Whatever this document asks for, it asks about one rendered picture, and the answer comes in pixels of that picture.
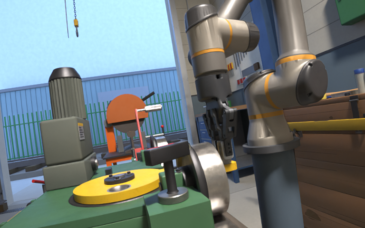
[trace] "green fence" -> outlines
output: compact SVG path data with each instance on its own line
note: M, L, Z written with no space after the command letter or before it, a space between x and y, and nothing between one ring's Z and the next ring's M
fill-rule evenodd
M149 113L148 118L144 120L141 130L145 131L146 135L162 133L160 125L165 126L165 133L185 130L179 92L156 94L145 103L163 106L161 111ZM94 146L106 144L104 120L107 105L104 103L85 105ZM50 119L52 119L51 110L4 117L3 128L8 160L42 155L39 123ZM129 140L125 133L122 137L123 140Z

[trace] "blue-gray cylindrical pedestal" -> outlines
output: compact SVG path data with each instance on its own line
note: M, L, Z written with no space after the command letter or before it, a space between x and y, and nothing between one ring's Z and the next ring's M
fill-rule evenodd
M294 150L253 154L263 228L304 228Z

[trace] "blue bottle cap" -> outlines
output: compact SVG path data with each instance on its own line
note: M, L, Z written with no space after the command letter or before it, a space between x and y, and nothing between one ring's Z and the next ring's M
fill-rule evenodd
M360 69L357 69L357 70L354 70L354 73L357 75L357 74L361 74L361 73L364 73L364 69L363 68L360 68Z

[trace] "metal knob base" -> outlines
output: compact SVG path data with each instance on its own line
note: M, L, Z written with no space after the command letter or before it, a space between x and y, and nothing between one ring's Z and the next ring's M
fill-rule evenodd
M177 187L178 192L168 194L167 189L161 191L158 194L158 202L165 205L171 205L184 202L189 198L188 189L185 187Z

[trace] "blue workbench leg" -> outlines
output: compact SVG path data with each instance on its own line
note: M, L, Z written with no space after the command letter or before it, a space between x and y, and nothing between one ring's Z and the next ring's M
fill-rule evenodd
M233 174L233 182L239 183L240 182L240 176L238 174L238 170L232 171Z

